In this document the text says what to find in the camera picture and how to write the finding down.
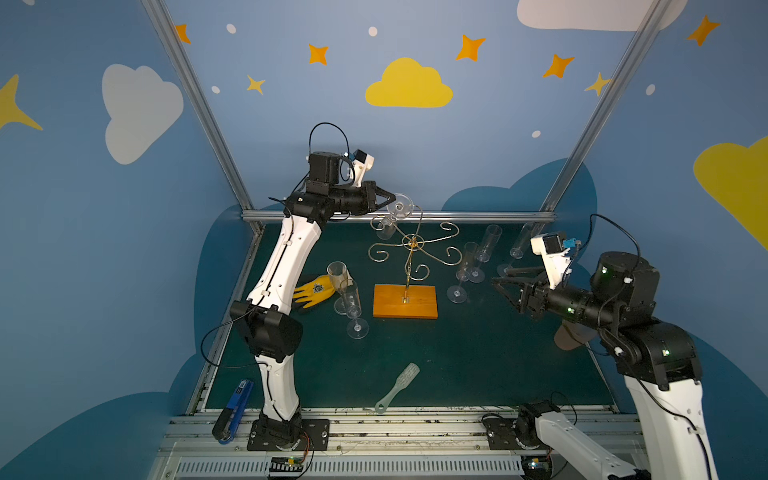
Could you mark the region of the clear glass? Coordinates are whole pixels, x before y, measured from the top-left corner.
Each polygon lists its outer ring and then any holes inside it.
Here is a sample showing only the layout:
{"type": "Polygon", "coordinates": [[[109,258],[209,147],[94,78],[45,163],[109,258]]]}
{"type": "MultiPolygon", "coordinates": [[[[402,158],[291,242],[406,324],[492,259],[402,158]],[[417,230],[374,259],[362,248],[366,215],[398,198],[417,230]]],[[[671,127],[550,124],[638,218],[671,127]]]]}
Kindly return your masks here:
{"type": "Polygon", "coordinates": [[[502,263],[497,267],[499,277],[509,276],[511,271],[522,266],[522,259],[530,247],[530,239],[534,230],[538,227],[535,222],[525,223],[512,244],[509,255],[511,259],[507,263],[502,263]]]}
{"type": "Polygon", "coordinates": [[[398,222],[408,218],[414,210],[413,201],[405,194],[397,193],[395,201],[386,206],[386,213],[377,217],[373,228],[381,240],[391,239],[398,227],[398,222]]]}
{"type": "Polygon", "coordinates": [[[369,333],[369,324],[362,318],[362,304],[359,296],[358,284],[350,281],[345,287],[341,299],[343,301],[345,312],[349,318],[347,324],[348,335],[355,340],[365,338],[369,333]]]}
{"type": "Polygon", "coordinates": [[[481,266],[491,259],[502,232],[502,227],[496,224],[491,224],[486,227],[483,239],[475,252],[473,266],[469,272],[469,281],[471,283],[481,283],[484,281],[485,273],[481,269],[481,266]]]}
{"type": "Polygon", "coordinates": [[[334,302],[334,311],[339,315],[348,316],[350,309],[354,305],[354,300],[352,299],[352,287],[354,284],[348,267],[342,261],[334,261],[327,266],[327,273],[332,287],[338,295],[334,302]]]}
{"type": "Polygon", "coordinates": [[[464,246],[462,260],[456,272],[458,283],[447,290],[448,299],[454,304],[464,303],[467,300],[465,283],[481,283],[485,279],[485,274],[476,266],[478,249],[479,245],[476,242],[467,242],[464,246]]]}

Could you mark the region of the clear glass top back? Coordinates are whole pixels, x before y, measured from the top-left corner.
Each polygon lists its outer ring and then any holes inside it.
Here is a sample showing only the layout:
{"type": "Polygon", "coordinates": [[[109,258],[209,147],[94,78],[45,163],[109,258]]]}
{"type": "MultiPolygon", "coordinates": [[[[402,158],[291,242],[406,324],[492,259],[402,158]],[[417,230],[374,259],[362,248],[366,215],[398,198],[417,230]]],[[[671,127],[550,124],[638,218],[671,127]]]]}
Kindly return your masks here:
{"type": "Polygon", "coordinates": [[[373,228],[381,240],[391,239],[398,227],[398,222],[408,218],[414,210],[413,201],[405,194],[397,193],[395,201],[386,206],[386,213],[377,217],[373,228]]]}

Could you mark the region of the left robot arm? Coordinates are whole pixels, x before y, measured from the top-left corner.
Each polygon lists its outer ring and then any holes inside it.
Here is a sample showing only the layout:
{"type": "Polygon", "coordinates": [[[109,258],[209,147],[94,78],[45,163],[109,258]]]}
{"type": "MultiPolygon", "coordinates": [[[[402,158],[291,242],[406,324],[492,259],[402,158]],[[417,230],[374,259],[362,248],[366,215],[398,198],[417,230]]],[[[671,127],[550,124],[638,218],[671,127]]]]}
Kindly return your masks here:
{"type": "Polygon", "coordinates": [[[365,215],[395,200],[393,193],[365,178],[375,159],[362,150],[349,157],[314,152],[307,160],[303,189],[282,201],[281,230],[264,272],[247,298],[230,308],[233,325],[260,372],[264,405],[256,433],[280,447],[292,446],[302,436],[294,354],[303,325],[290,312],[306,260],[331,217],[365,215]]]}

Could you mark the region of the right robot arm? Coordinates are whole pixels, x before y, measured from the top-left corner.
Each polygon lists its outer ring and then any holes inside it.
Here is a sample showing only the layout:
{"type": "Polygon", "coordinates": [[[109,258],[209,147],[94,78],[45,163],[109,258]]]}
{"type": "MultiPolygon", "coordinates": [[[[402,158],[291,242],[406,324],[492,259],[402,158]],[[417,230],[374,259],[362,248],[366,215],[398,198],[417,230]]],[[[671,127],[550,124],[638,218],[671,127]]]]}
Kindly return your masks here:
{"type": "Polygon", "coordinates": [[[587,479],[715,479],[703,416],[702,366],[692,337],[657,319],[660,274],[636,254],[603,253],[589,289],[537,277],[497,277],[493,287],[522,314],[550,313],[598,333],[631,393],[648,456],[646,469],[619,459],[550,401],[522,406],[518,443],[560,454],[587,479]]]}

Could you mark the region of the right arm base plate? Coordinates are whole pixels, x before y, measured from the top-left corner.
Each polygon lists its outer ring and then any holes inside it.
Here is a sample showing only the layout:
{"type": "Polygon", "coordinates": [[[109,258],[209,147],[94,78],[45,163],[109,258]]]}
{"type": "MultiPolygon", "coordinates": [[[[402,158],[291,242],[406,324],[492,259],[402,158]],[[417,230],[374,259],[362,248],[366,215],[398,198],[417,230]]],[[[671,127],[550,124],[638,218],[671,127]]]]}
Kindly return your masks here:
{"type": "Polygon", "coordinates": [[[541,447],[535,430],[519,428],[515,418],[484,415],[480,422],[490,450],[535,450],[541,447]]]}

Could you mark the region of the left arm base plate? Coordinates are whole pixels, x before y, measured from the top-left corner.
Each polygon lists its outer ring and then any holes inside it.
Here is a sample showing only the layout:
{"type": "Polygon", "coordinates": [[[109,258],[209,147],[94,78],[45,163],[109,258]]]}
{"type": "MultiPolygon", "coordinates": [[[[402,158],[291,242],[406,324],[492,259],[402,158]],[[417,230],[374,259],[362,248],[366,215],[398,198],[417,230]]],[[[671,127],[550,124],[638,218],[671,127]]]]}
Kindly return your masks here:
{"type": "Polygon", "coordinates": [[[328,419],[301,419],[299,423],[256,420],[248,435],[248,451],[326,451],[330,437],[328,419]]]}

